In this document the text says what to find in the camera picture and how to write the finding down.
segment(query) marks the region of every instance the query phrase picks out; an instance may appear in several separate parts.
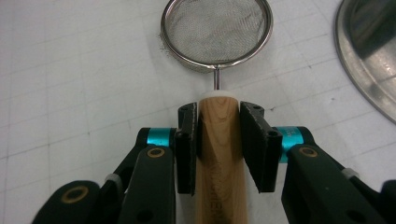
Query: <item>mesh strainer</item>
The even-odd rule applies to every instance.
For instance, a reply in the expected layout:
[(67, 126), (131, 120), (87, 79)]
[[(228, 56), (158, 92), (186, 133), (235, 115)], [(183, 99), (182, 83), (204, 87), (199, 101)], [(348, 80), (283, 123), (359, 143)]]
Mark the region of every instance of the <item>mesh strainer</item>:
[(183, 65), (198, 72), (219, 70), (257, 54), (272, 32), (265, 0), (171, 0), (161, 21), (163, 43)]

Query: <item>wooden dowel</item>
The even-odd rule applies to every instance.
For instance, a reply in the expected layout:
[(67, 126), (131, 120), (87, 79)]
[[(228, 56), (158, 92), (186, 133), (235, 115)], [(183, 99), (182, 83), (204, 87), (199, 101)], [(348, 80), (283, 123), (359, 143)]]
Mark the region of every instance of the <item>wooden dowel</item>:
[(202, 150), (197, 159), (196, 224), (247, 224), (238, 102), (210, 97), (199, 108)]

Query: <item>brass screw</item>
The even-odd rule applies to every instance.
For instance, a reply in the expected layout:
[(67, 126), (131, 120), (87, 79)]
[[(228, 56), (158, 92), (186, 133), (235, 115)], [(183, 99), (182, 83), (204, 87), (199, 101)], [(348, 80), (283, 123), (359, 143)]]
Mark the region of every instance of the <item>brass screw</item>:
[(148, 151), (148, 156), (151, 158), (159, 158), (163, 156), (163, 154), (165, 154), (165, 150), (158, 147), (152, 148)]
[(69, 189), (67, 192), (62, 195), (61, 201), (63, 203), (76, 203), (81, 201), (88, 194), (88, 188), (85, 186), (77, 186), (72, 189)]
[(301, 147), (299, 150), (306, 157), (316, 157), (318, 153), (310, 147)]

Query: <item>blue joint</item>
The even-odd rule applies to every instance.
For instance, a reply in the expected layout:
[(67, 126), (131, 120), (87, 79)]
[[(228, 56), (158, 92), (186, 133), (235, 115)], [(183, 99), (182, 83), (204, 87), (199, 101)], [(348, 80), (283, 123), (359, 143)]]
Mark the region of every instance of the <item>blue joint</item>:
[(150, 128), (148, 131), (148, 145), (169, 147), (170, 128)]
[(297, 127), (276, 127), (283, 135), (282, 139), (282, 157), (280, 163), (288, 162), (288, 151), (297, 144), (303, 144), (304, 138)]

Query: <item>black plastic part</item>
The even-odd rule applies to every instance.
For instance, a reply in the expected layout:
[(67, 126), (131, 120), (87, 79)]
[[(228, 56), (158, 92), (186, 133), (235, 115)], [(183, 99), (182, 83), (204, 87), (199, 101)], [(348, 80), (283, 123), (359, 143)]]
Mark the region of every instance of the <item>black plastic part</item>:
[(259, 105), (241, 102), (242, 150), (247, 167), (259, 192), (274, 192), (282, 134), (264, 119)]
[[(117, 169), (113, 172), (114, 174), (120, 176), (123, 191), (125, 191), (129, 185), (129, 181), (131, 179), (132, 172), (134, 171), (137, 156), (139, 155), (140, 150), (147, 146), (148, 136), (149, 128), (140, 129), (136, 137), (134, 148), (132, 148), (132, 150), (117, 167)], [(102, 205), (107, 206), (108, 204), (118, 203), (119, 200), (120, 198), (117, 187), (113, 181), (107, 180), (107, 182), (101, 188)]]
[(361, 195), (370, 203), (372, 207), (376, 207), (379, 200), (379, 193), (368, 187), (356, 176), (350, 177), (349, 181), (361, 193)]
[[(154, 148), (164, 154), (150, 157), (149, 150)], [(170, 148), (140, 151), (118, 223), (176, 223), (174, 156)]]
[(378, 210), (388, 223), (396, 223), (396, 180), (389, 180), (382, 186)]
[(322, 149), (296, 145), (288, 154), (282, 203), (290, 224), (386, 223)]
[(177, 192), (193, 195), (196, 170), (197, 104), (183, 105), (177, 113), (178, 130), (175, 134)]
[(301, 135), (303, 136), (304, 144), (317, 147), (317, 144), (315, 143), (314, 135), (312, 135), (312, 133), (307, 128), (298, 126), (297, 129), (300, 131)]
[[(80, 200), (73, 199), (84, 195), (81, 187), (85, 188), (86, 195)], [(59, 223), (59, 224), (83, 224), (97, 223), (98, 218), (95, 213), (95, 205), (99, 196), (99, 186), (91, 181), (74, 181), (57, 189), (35, 216), (34, 224)]]

